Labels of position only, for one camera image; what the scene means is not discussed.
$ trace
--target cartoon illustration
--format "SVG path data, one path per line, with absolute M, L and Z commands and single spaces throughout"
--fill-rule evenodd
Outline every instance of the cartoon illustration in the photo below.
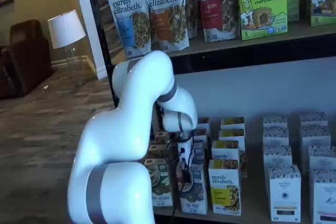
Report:
M 242 26 L 254 26 L 251 0 L 240 0 L 240 18 Z

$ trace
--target beige wall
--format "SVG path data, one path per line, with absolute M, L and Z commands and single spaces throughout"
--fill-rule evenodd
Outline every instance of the beige wall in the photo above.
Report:
M 80 10 L 78 0 L 14 0 L 12 4 L 0 7 L 0 45 L 9 43 L 9 29 L 12 24 L 28 19 L 37 19 L 41 22 L 43 33 L 50 40 L 47 20 L 72 9 Z M 91 51 L 88 39 L 78 43 L 81 55 L 89 55 Z M 53 49 L 50 43 L 52 60 L 64 59 L 62 49 Z

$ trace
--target bobo's box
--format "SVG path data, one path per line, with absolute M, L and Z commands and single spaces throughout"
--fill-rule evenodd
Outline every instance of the bobo's box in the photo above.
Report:
M 287 0 L 239 0 L 243 40 L 286 33 Z
M 301 221 L 301 174 L 297 165 L 269 168 L 271 221 Z

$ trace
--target white lampshade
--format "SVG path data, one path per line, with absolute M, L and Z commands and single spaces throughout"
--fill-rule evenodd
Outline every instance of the white lampshade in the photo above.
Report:
M 76 10 L 51 18 L 48 25 L 53 48 L 65 47 L 85 37 Z

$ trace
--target wall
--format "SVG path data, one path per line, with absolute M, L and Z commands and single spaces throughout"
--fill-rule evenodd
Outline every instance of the wall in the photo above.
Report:
M 265 113 L 288 113 L 290 140 L 298 144 L 298 113 L 322 110 L 336 136 L 336 57 L 176 76 L 193 96 L 199 116 L 244 116 L 247 144 L 262 143 Z
M 12 4 L 0 8 L 0 45 L 9 43 L 9 29 L 12 24 L 28 19 L 37 19 L 41 22 L 43 33 L 50 40 L 47 20 L 61 13 L 78 8 L 74 0 L 14 0 Z M 90 55 L 85 48 L 85 42 L 80 42 L 78 49 L 81 54 Z M 62 49 L 52 49 L 50 43 L 52 60 L 64 59 Z

